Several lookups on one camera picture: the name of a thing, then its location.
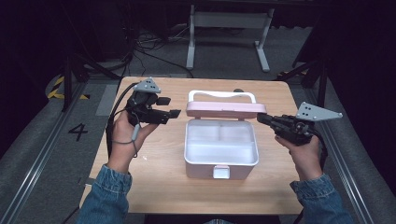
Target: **yellow tape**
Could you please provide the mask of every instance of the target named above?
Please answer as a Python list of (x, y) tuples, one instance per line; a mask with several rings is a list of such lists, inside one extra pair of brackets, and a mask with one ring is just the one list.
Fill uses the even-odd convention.
[[(64, 75), (60, 75), (58, 79), (56, 80), (55, 84), (52, 87), (52, 90), (50, 91), (48, 98), (57, 98), (57, 99), (64, 99), (64, 94), (57, 93), (59, 90), (59, 87), (61, 84), (64, 82)], [(91, 96), (89, 94), (82, 94), (79, 99), (81, 100), (89, 100)]]

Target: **denim sleeve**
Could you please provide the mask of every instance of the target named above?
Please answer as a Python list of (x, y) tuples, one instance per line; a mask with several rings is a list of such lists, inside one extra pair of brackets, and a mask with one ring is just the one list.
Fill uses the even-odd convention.
[(130, 175), (102, 166), (81, 206), (77, 223), (123, 223), (129, 204), (126, 195), (132, 185)]
[(313, 180), (294, 181), (290, 186), (304, 207), (305, 223), (353, 223), (328, 175)]

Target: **hand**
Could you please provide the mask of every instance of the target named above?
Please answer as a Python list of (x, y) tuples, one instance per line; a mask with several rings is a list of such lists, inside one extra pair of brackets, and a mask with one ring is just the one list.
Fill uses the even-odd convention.
[(275, 140), (289, 149), (300, 180), (316, 179), (323, 175), (318, 155), (319, 139), (316, 136), (312, 136), (310, 143), (298, 147), (279, 136), (276, 136)]
[[(127, 143), (132, 139), (134, 126), (128, 121), (128, 112), (122, 111), (120, 116), (114, 122), (113, 140), (117, 142)], [(146, 137), (149, 136), (158, 127), (158, 124), (148, 124), (139, 130), (136, 140), (130, 144), (113, 143), (110, 158), (107, 167), (121, 173), (128, 173), (129, 164), (134, 155), (143, 146)]]

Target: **white plastic container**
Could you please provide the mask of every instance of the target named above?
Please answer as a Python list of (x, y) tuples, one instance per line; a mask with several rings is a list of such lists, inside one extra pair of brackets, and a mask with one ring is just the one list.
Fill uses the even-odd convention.
[[(195, 102), (195, 94), (214, 97), (248, 96), (251, 103)], [(266, 113), (249, 92), (191, 91), (187, 115), (184, 158), (191, 178), (246, 179), (259, 162), (253, 126), (245, 119)]]

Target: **pink lid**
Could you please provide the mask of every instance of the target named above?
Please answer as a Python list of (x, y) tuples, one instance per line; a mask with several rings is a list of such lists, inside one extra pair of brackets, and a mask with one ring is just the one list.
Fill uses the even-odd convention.
[[(252, 103), (225, 103), (193, 101), (194, 94), (208, 94), (215, 97), (248, 96)], [(187, 116), (196, 118), (255, 119), (257, 113), (266, 113), (265, 105), (257, 104), (250, 92), (191, 91), (187, 103)]]

